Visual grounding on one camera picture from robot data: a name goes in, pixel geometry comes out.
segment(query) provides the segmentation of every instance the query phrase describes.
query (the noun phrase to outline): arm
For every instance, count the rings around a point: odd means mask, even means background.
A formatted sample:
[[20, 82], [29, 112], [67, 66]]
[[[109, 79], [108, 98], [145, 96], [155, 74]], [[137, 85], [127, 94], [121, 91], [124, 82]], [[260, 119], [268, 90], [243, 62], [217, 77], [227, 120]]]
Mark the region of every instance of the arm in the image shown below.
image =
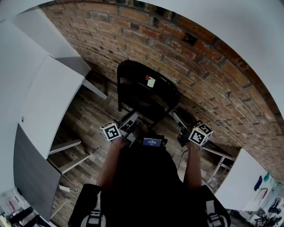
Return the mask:
[[104, 190], [111, 188], [112, 180], [118, 165], [119, 154], [125, 145], [126, 142], [121, 137], [114, 139], [110, 144], [106, 160], [97, 180], [97, 185], [102, 187]]
[[200, 156], [198, 153], [200, 147], [192, 142], [187, 142], [186, 146], [188, 158], [183, 182], [188, 189], [196, 189], [202, 186]]

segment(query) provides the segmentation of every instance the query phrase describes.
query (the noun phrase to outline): shoulder strap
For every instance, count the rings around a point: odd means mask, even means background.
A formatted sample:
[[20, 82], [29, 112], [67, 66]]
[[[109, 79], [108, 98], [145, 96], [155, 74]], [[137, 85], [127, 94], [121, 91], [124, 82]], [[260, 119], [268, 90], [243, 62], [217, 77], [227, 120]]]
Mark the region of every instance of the shoulder strap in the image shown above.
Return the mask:
[[209, 227], [228, 227], [227, 219], [215, 213], [214, 200], [206, 202], [206, 213]]
[[81, 227], [105, 227], [106, 217], [101, 210], [101, 193], [98, 194], [98, 200], [95, 208], [90, 215], [86, 216], [81, 224]]

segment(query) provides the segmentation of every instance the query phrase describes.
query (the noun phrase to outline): chair backrest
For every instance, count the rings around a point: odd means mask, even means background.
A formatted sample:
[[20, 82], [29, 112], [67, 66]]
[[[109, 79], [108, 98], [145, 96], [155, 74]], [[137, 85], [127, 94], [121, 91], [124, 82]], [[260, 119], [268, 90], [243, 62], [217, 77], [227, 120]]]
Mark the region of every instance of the chair backrest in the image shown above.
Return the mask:
[[[147, 85], [149, 77], [155, 79], [153, 87]], [[117, 68], [118, 87], [121, 78], [137, 82], [148, 88], [162, 98], [169, 108], [175, 107], [179, 102], [179, 92], [176, 86], [160, 73], [139, 62], [131, 60], [121, 62]]]

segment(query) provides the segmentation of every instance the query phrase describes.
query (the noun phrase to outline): hand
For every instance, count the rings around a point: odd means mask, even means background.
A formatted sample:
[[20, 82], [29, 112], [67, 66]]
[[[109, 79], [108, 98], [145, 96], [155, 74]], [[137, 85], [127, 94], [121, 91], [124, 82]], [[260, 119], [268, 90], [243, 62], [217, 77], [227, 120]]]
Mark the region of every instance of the hand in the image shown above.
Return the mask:
[[189, 151], [196, 151], [196, 152], [198, 152], [199, 149], [200, 149], [200, 146], [198, 146], [197, 144], [193, 143], [192, 141], [188, 141], [186, 143], [186, 146], [187, 146], [187, 149]]
[[122, 137], [118, 137], [112, 140], [110, 145], [115, 148], [122, 149], [127, 145], [127, 143], [124, 141]]

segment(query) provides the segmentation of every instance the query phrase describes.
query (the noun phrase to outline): fiducial marker cube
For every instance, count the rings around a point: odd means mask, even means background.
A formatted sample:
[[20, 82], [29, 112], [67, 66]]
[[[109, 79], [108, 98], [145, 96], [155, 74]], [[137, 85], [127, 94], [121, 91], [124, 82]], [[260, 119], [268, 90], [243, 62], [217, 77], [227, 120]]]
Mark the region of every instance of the fiducial marker cube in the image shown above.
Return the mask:
[[107, 123], [100, 127], [100, 129], [107, 141], [111, 141], [115, 138], [121, 137], [120, 130], [114, 122]]
[[201, 124], [198, 127], [193, 128], [189, 140], [196, 143], [199, 146], [205, 144], [211, 137], [213, 131], [205, 124]]

